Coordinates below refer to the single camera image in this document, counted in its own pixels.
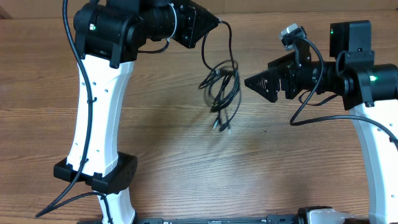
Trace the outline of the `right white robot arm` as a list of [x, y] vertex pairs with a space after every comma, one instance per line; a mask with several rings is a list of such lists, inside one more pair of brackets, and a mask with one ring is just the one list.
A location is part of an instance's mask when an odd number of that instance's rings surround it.
[[351, 120], [358, 134], [369, 189], [367, 218], [316, 206], [301, 208], [294, 223], [396, 223], [397, 67], [375, 64], [371, 23], [332, 23], [329, 62], [312, 60], [318, 49], [302, 26], [292, 24], [279, 37], [287, 54], [245, 85], [272, 103], [281, 91], [288, 99], [299, 98], [302, 106], [314, 94], [341, 97], [343, 119]]

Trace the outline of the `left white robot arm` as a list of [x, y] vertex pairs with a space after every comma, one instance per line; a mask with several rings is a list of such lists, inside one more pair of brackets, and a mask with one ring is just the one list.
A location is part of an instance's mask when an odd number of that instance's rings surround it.
[[124, 92], [143, 45], [175, 40], [192, 49], [218, 24], [193, 1], [90, 1], [75, 14], [67, 36], [80, 73], [76, 128], [70, 153], [53, 174], [70, 185], [89, 185], [103, 223], [136, 219], [129, 186], [137, 158], [117, 145]]

